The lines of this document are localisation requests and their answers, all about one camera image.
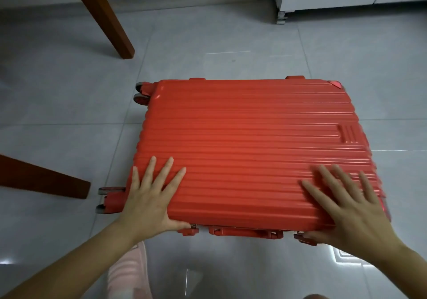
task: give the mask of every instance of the red suitcase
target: red suitcase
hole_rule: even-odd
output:
[[[330,194],[313,174],[319,164],[339,164],[355,180],[363,170],[387,212],[368,141],[338,81],[192,78],[137,90],[134,100],[148,111],[134,165],[142,176],[155,155],[158,173],[173,156],[168,181],[187,167],[168,206],[171,219],[193,224],[181,231],[186,236],[197,225],[214,235],[264,238],[333,226],[299,184],[312,180]],[[120,212],[129,185],[130,177],[126,189],[103,189],[98,211]]]

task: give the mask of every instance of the pink slipper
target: pink slipper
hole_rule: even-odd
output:
[[[108,299],[152,299],[144,242],[135,245],[110,267]]]

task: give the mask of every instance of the brown wooden chair leg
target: brown wooden chair leg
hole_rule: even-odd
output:
[[[123,59],[132,59],[135,49],[120,25],[108,0],[82,0],[95,21]]]
[[[91,187],[88,181],[4,155],[0,155],[0,185],[79,199],[85,199]]]

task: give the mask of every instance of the person's left hand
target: person's left hand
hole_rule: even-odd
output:
[[[162,191],[163,184],[173,164],[169,158],[159,175],[153,182],[156,157],[152,157],[140,183],[138,169],[133,167],[132,184],[126,205],[116,223],[121,226],[127,236],[131,237],[132,245],[157,234],[190,228],[190,224],[174,221],[167,215],[167,205],[175,194],[186,168],[183,167],[167,187]]]

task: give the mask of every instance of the person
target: person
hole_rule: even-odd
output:
[[[115,222],[3,298],[79,298],[112,264],[120,262],[120,258],[128,260],[126,253],[141,249],[137,244],[143,244],[143,240],[165,231],[189,228],[189,223],[171,220],[167,215],[167,205],[186,168],[179,170],[162,191],[173,159],[166,162],[153,181],[155,163],[156,158],[152,157],[141,182],[137,168],[133,167],[129,197]],[[359,189],[337,165],[332,165],[332,172],[323,165],[318,170],[335,200],[308,181],[302,181],[302,186],[333,218],[335,227],[306,232],[304,237],[329,244],[373,264],[410,299],[425,298],[427,263],[397,237],[365,174],[359,174],[362,186]],[[116,298],[126,297],[123,292],[121,295]],[[149,291],[130,293],[131,297],[138,295],[151,297]],[[310,295],[307,298],[324,297]]]

